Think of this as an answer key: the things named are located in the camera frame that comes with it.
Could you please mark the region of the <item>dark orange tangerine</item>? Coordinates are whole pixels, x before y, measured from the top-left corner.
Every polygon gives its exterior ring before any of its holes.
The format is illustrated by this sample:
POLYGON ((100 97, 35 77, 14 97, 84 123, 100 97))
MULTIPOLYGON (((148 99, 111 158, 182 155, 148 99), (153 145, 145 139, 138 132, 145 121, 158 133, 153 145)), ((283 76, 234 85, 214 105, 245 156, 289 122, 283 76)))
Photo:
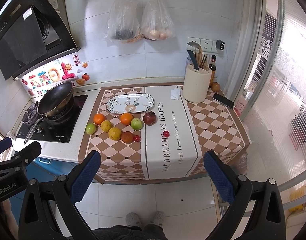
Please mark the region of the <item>dark orange tangerine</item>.
POLYGON ((129 131, 123 132, 121 135, 121 140, 126 144, 131 144, 134 141, 134 135, 129 131))

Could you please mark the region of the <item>grey slipper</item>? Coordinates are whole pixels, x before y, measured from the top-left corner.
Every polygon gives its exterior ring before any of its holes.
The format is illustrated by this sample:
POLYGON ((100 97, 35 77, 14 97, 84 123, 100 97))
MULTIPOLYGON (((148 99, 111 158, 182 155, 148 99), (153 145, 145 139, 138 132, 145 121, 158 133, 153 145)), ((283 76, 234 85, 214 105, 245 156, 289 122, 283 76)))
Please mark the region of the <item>grey slipper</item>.
POLYGON ((128 227, 142 228, 140 217, 134 212, 128 213, 125 220, 128 227))
POLYGON ((165 220, 165 213, 162 211, 157 211, 153 214, 150 223, 156 226, 163 227, 164 220, 165 220))

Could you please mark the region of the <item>green apple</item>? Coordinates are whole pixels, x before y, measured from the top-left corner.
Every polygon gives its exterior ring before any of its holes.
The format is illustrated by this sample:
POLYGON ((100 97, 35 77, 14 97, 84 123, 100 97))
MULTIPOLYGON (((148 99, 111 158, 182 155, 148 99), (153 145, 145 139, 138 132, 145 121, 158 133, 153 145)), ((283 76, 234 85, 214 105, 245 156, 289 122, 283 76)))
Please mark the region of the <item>green apple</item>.
POLYGON ((131 120, 131 127, 136 130, 139 131, 143 128, 143 122, 140 118, 133 118, 131 120))
POLYGON ((85 128, 85 132, 88 134, 88 135, 92 135, 96 132, 97 130, 97 127, 95 124, 93 123, 88 123, 86 128, 85 128))

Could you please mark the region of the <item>black smartphone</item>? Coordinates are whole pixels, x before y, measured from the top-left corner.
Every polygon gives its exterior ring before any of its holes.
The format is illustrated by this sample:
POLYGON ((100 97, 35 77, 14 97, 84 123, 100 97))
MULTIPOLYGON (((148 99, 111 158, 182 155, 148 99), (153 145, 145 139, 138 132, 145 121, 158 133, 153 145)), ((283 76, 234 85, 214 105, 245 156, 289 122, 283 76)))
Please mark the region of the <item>black smartphone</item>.
POLYGON ((213 95, 213 99, 222 103, 223 105, 227 106, 230 109, 233 109, 233 107, 234 107, 234 102, 233 101, 227 99, 226 97, 224 97, 224 96, 222 96, 218 93, 215 93, 213 95))

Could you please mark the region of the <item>brown round onion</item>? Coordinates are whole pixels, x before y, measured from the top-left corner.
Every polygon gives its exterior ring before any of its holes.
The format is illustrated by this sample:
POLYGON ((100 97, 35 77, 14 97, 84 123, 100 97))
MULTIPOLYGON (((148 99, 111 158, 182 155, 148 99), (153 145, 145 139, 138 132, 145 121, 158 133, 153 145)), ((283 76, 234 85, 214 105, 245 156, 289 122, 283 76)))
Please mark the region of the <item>brown round onion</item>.
POLYGON ((211 90, 215 93, 218 93, 221 90, 220 84, 217 82, 212 83, 211 90))

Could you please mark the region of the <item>black plug adapter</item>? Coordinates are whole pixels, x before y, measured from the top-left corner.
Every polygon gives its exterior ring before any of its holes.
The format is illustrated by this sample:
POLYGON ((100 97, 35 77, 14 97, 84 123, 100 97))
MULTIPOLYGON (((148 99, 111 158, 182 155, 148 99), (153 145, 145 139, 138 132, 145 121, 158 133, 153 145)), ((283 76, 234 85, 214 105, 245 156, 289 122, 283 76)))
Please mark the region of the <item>black plug adapter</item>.
POLYGON ((216 50, 221 50, 223 51, 225 48, 225 42, 222 40, 216 40, 216 44, 215 44, 216 50))

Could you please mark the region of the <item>dark sauce bottle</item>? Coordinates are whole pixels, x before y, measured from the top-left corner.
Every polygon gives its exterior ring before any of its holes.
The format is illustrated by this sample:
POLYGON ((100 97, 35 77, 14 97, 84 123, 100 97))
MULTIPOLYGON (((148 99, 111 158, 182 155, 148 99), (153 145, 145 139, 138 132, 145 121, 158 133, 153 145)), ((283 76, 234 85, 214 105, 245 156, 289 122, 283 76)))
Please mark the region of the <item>dark sauce bottle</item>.
POLYGON ((212 71, 211 77, 210 77, 209 87, 213 84, 213 79, 214 79, 214 76, 215 76, 215 71, 216 71, 215 62, 216 62, 216 55, 212 55, 211 58, 210 58, 210 63, 208 65, 209 69, 212 71))

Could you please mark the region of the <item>small red fruit right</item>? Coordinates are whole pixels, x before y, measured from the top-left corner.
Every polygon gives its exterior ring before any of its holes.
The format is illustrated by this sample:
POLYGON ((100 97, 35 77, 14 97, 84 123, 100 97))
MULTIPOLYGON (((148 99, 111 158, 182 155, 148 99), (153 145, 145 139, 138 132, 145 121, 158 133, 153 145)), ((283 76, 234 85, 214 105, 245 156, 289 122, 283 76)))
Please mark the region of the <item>small red fruit right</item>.
POLYGON ((168 138, 168 137, 170 136, 170 133, 169 133, 168 131, 164 131, 164 132, 163 132, 163 136, 164 136, 165 138, 168 138))

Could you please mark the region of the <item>white wall socket strip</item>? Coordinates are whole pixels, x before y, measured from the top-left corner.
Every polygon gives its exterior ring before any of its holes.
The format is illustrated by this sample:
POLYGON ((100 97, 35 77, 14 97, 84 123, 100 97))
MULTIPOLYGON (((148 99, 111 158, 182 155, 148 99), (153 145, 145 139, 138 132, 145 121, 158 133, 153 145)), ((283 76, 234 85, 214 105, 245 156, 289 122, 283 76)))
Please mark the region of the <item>white wall socket strip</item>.
POLYGON ((221 50, 216 50, 215 47, 216 40, 209 40, 206 38, 197 38, 197 37, 187 37, 187 50, 192 50, 195 52, 197 45, 201 45, 202 49, 206 53, 218 54, 222 53, 221 50))

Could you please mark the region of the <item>dark red apple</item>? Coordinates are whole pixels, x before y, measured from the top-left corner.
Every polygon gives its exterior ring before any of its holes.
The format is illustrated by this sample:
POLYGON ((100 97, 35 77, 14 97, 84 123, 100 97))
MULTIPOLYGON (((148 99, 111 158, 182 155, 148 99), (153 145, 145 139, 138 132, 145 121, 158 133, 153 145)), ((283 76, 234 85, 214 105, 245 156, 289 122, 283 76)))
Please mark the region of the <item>dark red apple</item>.
POLYGON ((155 124, 156 119, 156 114, 153 111, 145 113, 145 115, 143 116, 143 122, 148 126, 152 126, 153 124, 155 124))

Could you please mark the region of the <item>orange fruit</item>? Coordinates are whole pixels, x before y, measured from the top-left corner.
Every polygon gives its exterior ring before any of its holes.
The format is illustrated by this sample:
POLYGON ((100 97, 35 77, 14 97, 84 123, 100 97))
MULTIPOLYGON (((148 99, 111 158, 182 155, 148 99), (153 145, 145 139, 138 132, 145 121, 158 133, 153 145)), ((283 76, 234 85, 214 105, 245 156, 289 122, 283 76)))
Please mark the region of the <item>orange fruit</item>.
POLYGON ((93 117, 93 122, 94 122, 96 125, 98 125, 98 126, 100 126, 101 123, 102 123, 103 121, 105 121, 105 120, 106 120, 106 117, 105 117, 103 114, 101 114, 101 113, 97 113, 97 114, 93 117))
POLYGON ((120 116, 120 122, 125 126, 129 126, 132 122, 132 119, 133 115, 131 113, 123 113, 120 116))

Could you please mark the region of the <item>yellow orange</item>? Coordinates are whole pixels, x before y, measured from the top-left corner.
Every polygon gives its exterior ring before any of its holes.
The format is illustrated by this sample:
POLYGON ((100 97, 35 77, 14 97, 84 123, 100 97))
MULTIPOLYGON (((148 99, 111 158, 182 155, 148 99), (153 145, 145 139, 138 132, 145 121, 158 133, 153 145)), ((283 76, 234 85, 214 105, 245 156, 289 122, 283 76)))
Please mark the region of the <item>yellow orange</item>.
POLYGON ((101 130, 106 133, 108 133, 112 127, 113 127, 113 124, 108 120, 102 121, 100 125, 101 130))
POLYGON ((113 127, 109 130, 108 135, 110 139, 118 141, 122 137, 122 131, 117 127, 113 127))

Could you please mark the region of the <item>wooden chopsticks bundle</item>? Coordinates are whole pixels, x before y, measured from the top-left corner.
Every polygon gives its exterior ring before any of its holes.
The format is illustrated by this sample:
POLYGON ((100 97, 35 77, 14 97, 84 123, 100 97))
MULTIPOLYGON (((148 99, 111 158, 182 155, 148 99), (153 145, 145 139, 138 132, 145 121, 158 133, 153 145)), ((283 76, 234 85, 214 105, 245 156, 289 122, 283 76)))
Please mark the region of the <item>wooden chopsticks bundle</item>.
POLYGON ((195 54, 195 58, 196 58, 198 67, 204 70, 209 70, 209 67, 207 64, 208 55, 203 51, 201 45, 197 46, 194 54, 195 54))

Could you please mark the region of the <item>plastic bag dark contents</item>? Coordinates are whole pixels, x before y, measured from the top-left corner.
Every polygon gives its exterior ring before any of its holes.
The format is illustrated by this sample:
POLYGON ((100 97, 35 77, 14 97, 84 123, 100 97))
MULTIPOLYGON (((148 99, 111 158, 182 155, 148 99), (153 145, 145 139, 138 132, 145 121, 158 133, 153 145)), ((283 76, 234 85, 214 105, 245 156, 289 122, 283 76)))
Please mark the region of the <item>plastic bag dark contents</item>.
POLYGON ((139 35, 137 0, 114 0, 107 19, 105 38, 130 42, 139 35))

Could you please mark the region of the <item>black frying pan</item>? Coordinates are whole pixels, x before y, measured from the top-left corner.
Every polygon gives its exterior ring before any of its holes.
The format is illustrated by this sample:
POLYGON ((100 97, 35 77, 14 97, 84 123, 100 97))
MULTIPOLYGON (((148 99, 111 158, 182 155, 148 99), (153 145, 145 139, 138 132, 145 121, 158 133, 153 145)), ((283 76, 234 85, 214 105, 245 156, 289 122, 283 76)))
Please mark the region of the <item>black frying pan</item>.
POLYGON ((37 107, 37 113, 41 117, 30 127, 24 139, 26 144, 32 137, 37 125, 46 117, 61 113, 73 96, 73 83, 63 82, 52 87, 41 99, 37 107))

